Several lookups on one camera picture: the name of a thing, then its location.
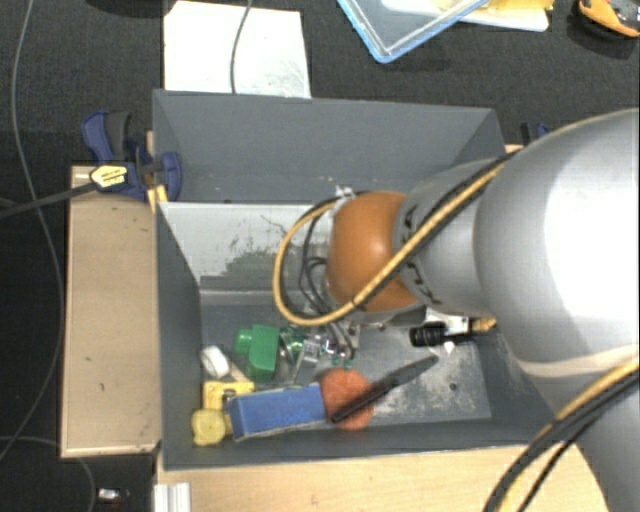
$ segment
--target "yellow cable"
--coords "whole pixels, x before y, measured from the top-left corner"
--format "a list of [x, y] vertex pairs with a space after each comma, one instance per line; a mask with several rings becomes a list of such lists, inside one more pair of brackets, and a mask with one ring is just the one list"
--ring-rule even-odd
[[[571, 400], [567, 405], [565, 405], [560, 411], [558, 411], [555, 415], [555, 421], [562, 421], [566, 417], [570, 416], [574, 412], [576, 412], [580, 407], [582, 407], [585, 403], [591, 400], [593, 397], [602, 393], [605, 389], [611, 387], [613, 384], [618, 382], [621, 379], [631, 375], [633, 372], [637, 371], [639, 367], [638, 356], [634, 357], [632, 361], [628, 363], [621, 364], [616, 366], [613, 370], [605, 373], [603, 376], [598, 378], [595, 382], [591, 383], [582, 393], [576, 396], [573, 400]], [[552, 423], [548, 423], [545, 425], [540, 432], [534, 438], [534, 441], [537, 441], [543, 435], [545, 435], [549, 429], [552, 427]]]
[[[622, 364], [620, 366], [616, 366], [609, 372], [602, 375], [596, 381], [591, 383], [584, 391], [582, 391], [578, 396], [576, 396], [573, 400], [571, 400], [567, 405], [565, 405], [560, 411], [558, 411], [555, 415], [554, 421], [562, 421], [574, 412], [576, 412], [580, 407], [584, 406], [589, 400], [596, 397], [600, 393], [604, 392], [606, 389], [613, 386], [616, 382], [621, 381], [622, 379], [628, 377], [633, 372], [637, 371], [640, 366], [638, 357], [634, 357], [634, 359], [628, 363]], [[544, 436], [549, 429], [553, 426], [553, 423], [548, 423], [545, 425], [540, 432], [536, 435], [533, 442], [540, 439]], [[502, 503], [498, 507], [498, 512], [503, 512], [509, 510], [511, 503], [513, 502], [513, 498], [516, 494], [516, 491], [521, 486], [522, 477], [526, 473], [526, 470], [520, 473], [518, 477], [513, 481], [511, 487], [507, 490], [502, 500]]]
[[498, 324], [493, 317], [476, 318], [471, 322], [471, 332], [473, 334], [484, 334], [489, 332]]
[[466, 188], [464, 188], [457, 196], [451, 199], [448, 203], [442, 206], [438, 211], [436, 211], [430, 218], [425, 222], [420, 229], [418, 229], [411, 238], [400, 248], [400, 250], [389, 260], [389, 262], [380, 270], [363, 288], [360, 290], [356, 296], [338, 309], [331, 311], [322, 316], [307, 318], [296, 315], [293, 313], [287, 305], [284, 303], [282, 298], [282, 290], [281, 290], [281, 275], [282, 275], [282, 266], [284, 263], [284, 257], [287, 252], [287, 248], [291, 239], [294, 235], [308, 222], [313, 220], [316, 217], [324, 214], [326, 211], [333, 208], [336, 204], [336, 201], [328, 203], [316, 211], [313, 211], [304, 217], [302, 217], [296, 224], [291, 228], [291, 230], [285, 235], [282, 243], [280, 244], [280, 248], [278, 253], [276, 254], [276, 260], [274, 264], [273, 270], [273, 295], [276, 303], [276, 307], [289, 322], [300, 325], [302, 327], [317, 327], [320, 325], [326, 325], [337, 320], [340, 320], [344, 316], [352, 313], [358, 306], [363, 304], [370, 296], [373, 294], [373, 291], [382, 283], [385, 279], [387, 279], [395, 269], [402, 263], [402, 260], [410, 254], [419, 244], [424, 240], [429, 233], [431, 233], [435, 228], [437, 228], [440, 223], [456, 208], [462, 205], [465, 201], [471, 198], [476, 192], [478, 192], [482, 187], [487, 185], [493, 178], [495, 178], [498, 173], [504, 167], [504, 163], [500, 163], [496, 165], [491, 171], [482, 175], [477, 180], [469, 184]]

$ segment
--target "black floor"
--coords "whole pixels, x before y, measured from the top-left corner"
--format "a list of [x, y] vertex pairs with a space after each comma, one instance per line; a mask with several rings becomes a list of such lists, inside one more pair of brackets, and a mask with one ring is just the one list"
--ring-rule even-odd
[[[98, 110], [135, 113], [151, 126], [151, 90], [162, 84], [162, 0], [35, 0], [18, 75], [20, 133], [38, 195], [67, 186], [68, 169], [88, 157], [79, 123]], [[10, 118], [13, 59], [27, 0], [0, 1], [0, 198], [29, 199]], [[389, 65], [377, 64], [335, 0], [257, 0], [259, 7], [303, 12], [311, 91], [316, 97], [380, 99], [496, 109], [505, 140], [520, 124], [551, 129], [638, 106], [638, 41], [600, 39], [557, 0], [543, 34], [459, 24]], [[45, 210], [64, 262], [62, 206]], [[0, 221], [0, 438], [31, 407], [54, 353], [56, 283], [37, 216]], [[24, 435], [57, 439], [60, 372]], [[0, 442], [0, 450], [5, 442]], [[149, 504], [151, 458], [90, 460], [96, 487], [119, 488], [120, 510]], [[56, 450], [20, 442], [0, 461], [0, 510], [86, 510], [82, 467]], [[95, 510], [109, 510], [98, 505]]]

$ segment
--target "orange sponge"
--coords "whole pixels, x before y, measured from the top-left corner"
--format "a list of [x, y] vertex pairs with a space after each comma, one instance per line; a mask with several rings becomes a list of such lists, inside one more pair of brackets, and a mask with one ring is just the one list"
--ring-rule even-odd
[[[337, 412], [355, 398], [363, 395], [369, 389], [367, 379], [356, 370], [334, 368], [320, 379], [322, 401], [327, 411], [327, 417]], [[344, 430], [361, 430], [366, 427], [373, 416], [373, 405], [364, 407], [348, 417], [336, 427]]]

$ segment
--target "gray cylinder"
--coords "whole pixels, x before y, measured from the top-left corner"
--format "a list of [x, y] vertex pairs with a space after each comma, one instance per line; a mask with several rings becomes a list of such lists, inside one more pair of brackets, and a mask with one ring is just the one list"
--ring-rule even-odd
[[[638, 111], [559, 130], [515, 156], [478, 205], [472, 250], [486, 304], [554, 410], [604, 372], [594, 354], [631, 357]], [[612, 512], [640, 510], [638, 404], [636, 392], [579, 443]]]
[[[402, 204], [394, 227], [396, 250], [406, 242], [431, 209], [447, 192], [470, 178], [491, 160], [472, 162], [430, 177], [414, 188]], [[420, 252], [402, 272], [408, 290], [424, 304], [450, 315], [491, 316], [478, 280], [473, 246], [473, 226], [478, 201]]]

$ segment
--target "wooden board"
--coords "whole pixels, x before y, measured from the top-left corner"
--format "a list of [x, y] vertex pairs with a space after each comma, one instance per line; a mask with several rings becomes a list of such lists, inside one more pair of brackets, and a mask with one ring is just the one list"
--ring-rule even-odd
[[[73, 186], [91, 168], [72, 170]], [[63, 457], [149, 452], [160, 440], [151, 209], [117, 194], [71, 201]]]
[[[157, 480], [171, 485], [189, 482], [193, 512], [480, 512], [522, 449], [514, 446], [177, 472], [165, 472], [158, 457]], [[526, 473], [516, 498], [526, 494], [545, 461], [541, 459]], [[576, 448], [565, 453], [527, 512], [572, 510], [607, 510], [598, 484]]]

